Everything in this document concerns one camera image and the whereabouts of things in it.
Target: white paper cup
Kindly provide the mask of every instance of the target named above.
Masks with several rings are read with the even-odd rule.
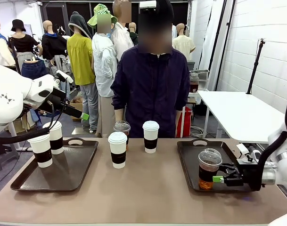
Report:
[[[158,142],[159,124],[155,121],[146,121],[143,126],[144,147],[146,153],[152,154],[156,152]]]
[[[33,149],[35,159],[41,168],[48,167],[52,164],[49,137],[50,135],[46,134],[28,140]]]
[[[111,148],[113,167],[121,169],[125,166],[127,136],[122,132],[114,132],[108,138]]]
[[[46,128],[50,125],[50,122],[47,122],[43,128]],[[61,154],[63,149],[63,135],[62,135],[62,124],[57,121],[56,124],[50,130],[50,146],[52,154]]]

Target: person's hand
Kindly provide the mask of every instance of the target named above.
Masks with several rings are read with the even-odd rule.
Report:
[[[54,65],[54,61],[55,61],[54,59],[51,59],[51,60],[50,60],[50,63],[51,63],[53,66],[55,66],[55,65]]]

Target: navy jacket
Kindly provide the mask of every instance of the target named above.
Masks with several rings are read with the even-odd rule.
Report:
[[[189,69],[185,56],[171,53],[152,55],[135,46],[124,52],[111,86],[114,109],[126,106],[130,137],[143,137],[145,121],[158,122],[158,137],[175,137],[176,110],[181,111],[189,94]]]

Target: green bucket hat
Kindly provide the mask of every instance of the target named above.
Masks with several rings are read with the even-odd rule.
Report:
[[[110,10],[108,10],[104,4],[98,4],[96,7],[94,7],[94,16],[87,22],[87,24],[90,27],[95,27],[97,25],[97,15],[105,14],[111,14]],[[111,15],[111,23],[116,24],[117,21],[117,18]]]

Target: floor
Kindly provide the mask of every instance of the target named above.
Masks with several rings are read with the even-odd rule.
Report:
[[[204,120],[205,116],[196,116],[193,125],[199,126],[201,128],[204,127]],[[50,118],[41,117],[42,124],[45,124],[50,121]],[[81,134],[81,135],[71,135],[72,132],[76,127],[80,128],[81,123],[80,121],[72,121],[71,117],[62,114],[59,121],[62,123],[62,132],[63,137],[95,137],[93,134]],[[216,128],[217,128],[218,122],[213,116],[209,117],[208,121],[208,129],[207,132],[210,134],[207,134],[208,138],[213,138],[215,136]],[[28,142],[21,142],[21,146],[25,145],[25,147],[30,147]],[[8,181],[20,170],[20,168],[31,158],[33,155],[32,152],[19,152],[20,157],[18,161],[16,159],[11,159],[5,163],[3,163],[3,170],[0,171],[0,191],[1,189],[8,183]]]

